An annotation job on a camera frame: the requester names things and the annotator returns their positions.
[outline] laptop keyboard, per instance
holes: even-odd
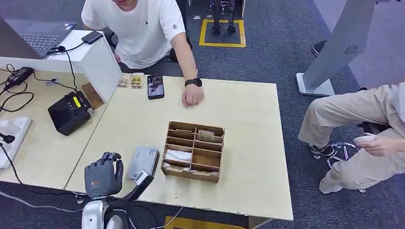
[[[37,36],[21,36],[31,47],[36,50],[43,51],[53,48],[55,41],[59,35],[37,35]]]

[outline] phone screen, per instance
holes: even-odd
[[[157,99],[164,97],[163,76],[150,75],[148,76],[148,98]]]

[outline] beige pants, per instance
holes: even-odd
[[[313,101],[305,114],[298,138],[310,145],[323,147],[329,143],[333,128],[362,121],[389,124],[392,128],[379,135],[405,138],[405,124],[391,104],[391,91],[387,85]],[[348,161],[333,163],[320,183],[320,190],[329,193],[342,188],[365,189],[401,173],[405,173],[405,152],[377,157],[362,148]]]

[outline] black shoe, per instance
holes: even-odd
[[[323,147],[322,149],[319,149],[316,146],[310,146],[310,148],[314,154],[324,155],[327,157],[333,157],[337,153],[337,151],[335,151],[335,149],[333,149],[330,145],[327,145],[327,146]]]
[[[320,51],[322,51],[323,47],[325,46],[325,44],[326,44],[326,41],[315,42],[312,45],[312,49],[311,49],[312,54],[314,54],[315,56],[318,56]]]

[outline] chair wheel base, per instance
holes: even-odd
[[[77,197],[77,198],[76,198],[76,202],[77,202],[78,204],[82,204],[84,201],[85,201],[85,199],[84,199],[83,197]]]

